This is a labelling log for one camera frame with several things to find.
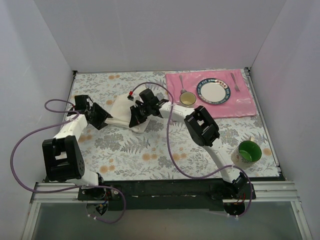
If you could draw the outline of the white cloth napkin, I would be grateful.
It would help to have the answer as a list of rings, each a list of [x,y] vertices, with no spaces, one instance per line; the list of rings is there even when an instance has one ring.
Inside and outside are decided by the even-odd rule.
[[[149,122],[150,118],[147,119],[144,123],[141,123],[137,126],[129,127],[131,120],[131,110],[130,107],[134,105],[132,100],[128,99],[127,94],[119,95],[110,110],[110,115],[112,118],[107,118],[105,123],[108,125],[113,125],[116,127],[126,128],[132,130],[135,133],[143,133]]]

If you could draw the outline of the silver spoon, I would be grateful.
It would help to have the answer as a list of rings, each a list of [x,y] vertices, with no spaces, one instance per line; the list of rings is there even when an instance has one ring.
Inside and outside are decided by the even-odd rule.
[[[182,75],[179,75],[179,80],[180,80],[180,83],[181,83],[181,91],[180,91],[180,93],[183,94],[183,93],[187,92],[187,90],[184,88],[183,76]]]

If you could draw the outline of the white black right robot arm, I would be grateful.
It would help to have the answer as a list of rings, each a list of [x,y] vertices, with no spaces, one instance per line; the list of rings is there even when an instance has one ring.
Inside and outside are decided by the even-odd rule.
[[[182,175],[193,180],[205,179],[220,172],[227,195],[232,199],[243,195],[249,181],[248,176],[242,169],[233,165],[231,157],[220,140],[219,126],[204,106],[190,108],[175,105],[168,99],[159,100],[149,88],[143,90],[139,97],[140,100],[134,99],[132,91],[127,96],[128,100],[134,102],[130,107],[129,127],[136,127],[146,122],[149,116],[184,123],[193,142],[210,155],[218,170],[205,176],[191,176],[184,173],[172,159],[175,168]]]

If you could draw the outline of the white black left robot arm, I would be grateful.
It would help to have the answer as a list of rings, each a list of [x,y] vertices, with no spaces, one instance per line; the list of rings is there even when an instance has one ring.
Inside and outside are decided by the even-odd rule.
[[[112,116],[88,95],[74,97],[75,104],[67,114],[67,123],[51,139],[42,143],[45,170],[51,182],[70,182],[77,186],[90,186],[89,194],[95,200],[106,196],[99,173],[86,169],[78,140],[84,129],[92,125],[101,130]]]

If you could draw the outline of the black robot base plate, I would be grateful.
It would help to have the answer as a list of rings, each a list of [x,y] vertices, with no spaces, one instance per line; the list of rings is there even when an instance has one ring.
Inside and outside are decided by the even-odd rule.
[[[232,191],[222,179],[124,180],[104,181],[108,189],[80,189],[77,199],[87,202],[108,201],[110,211],[120,211],[125,197],[127,210],[208,209],[223,211],[224,200],[238,205],[256,199],[254,186],[247,183]]]

